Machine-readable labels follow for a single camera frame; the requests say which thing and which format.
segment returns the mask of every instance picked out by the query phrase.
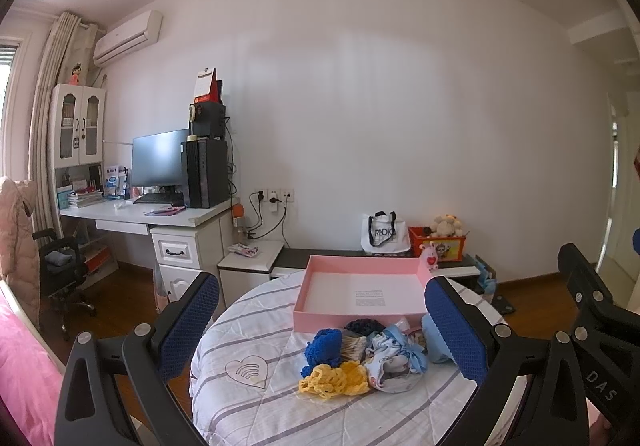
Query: window blind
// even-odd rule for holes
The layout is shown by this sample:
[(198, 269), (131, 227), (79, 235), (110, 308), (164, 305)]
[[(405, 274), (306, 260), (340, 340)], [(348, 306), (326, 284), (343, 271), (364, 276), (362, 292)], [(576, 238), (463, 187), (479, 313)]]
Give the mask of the window blind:
[(13, 47), (11, 45), (0, 45), (0, 64), (8, 64), (11, 66), (11, 63), (14, 61), (15, 51), (18, 47)]

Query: computer tower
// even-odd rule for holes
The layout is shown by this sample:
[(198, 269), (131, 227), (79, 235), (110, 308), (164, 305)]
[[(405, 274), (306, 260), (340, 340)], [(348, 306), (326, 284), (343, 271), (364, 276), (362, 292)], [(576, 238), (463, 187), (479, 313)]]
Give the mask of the computer tower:
[(200, 195), (200, 164), (198, 162), (198, 141), (180, 143), (182, 159), (182, 194), (187, 207), (202, 207)]
[(198, 140), (198, 171), (202, 207), (213, 207), (231, 196), (226, 141)]
[(198, 137), (225, 138), (226, 108), (214, 101), (198, 102), (191, 105), (193, 119), (191, 134)]

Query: computer monitor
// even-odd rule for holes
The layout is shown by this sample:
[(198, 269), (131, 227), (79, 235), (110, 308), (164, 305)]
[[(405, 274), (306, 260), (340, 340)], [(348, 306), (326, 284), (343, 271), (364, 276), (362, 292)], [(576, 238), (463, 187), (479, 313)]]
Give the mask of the computer monitor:
[(182, 183), (180, 143), (188, 129), (167, 131), (133, 139), (131, 185), (178, 186)]

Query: handbag strap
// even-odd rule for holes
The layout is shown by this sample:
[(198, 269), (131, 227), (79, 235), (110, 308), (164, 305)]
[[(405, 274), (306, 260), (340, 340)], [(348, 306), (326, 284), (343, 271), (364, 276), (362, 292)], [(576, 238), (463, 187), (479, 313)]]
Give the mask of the handbag strap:
[(373, 219), (375, 217), (381, 217), (383, 215), (386, 215), (386, 213), (384, 211), (379, 211), (377, 212), (373, 217), (369, 217), (369, 244), (372, 247), (380, 247), (383, 243), (388, 242), (389, 240), (391, 240), (395, 235), (396, 235), (396, 212), (392, 211), (389, 213), (389, 217), (391, 217), (391, 230), (389, 231), (389, 236), (387, 236), (384, 240), (375, 243), (374, 242), (374, 238), (373, 238), (373, 233), (371, 232), (371, 226), (373, 224)]

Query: keyboard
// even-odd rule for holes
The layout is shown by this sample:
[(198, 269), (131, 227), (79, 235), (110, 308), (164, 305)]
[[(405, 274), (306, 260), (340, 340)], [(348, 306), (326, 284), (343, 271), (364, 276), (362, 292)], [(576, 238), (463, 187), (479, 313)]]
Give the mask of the keyboard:
[(184, 205), (182, 193), (146, 193), (133, 202), (134, 204), (174, 204)]

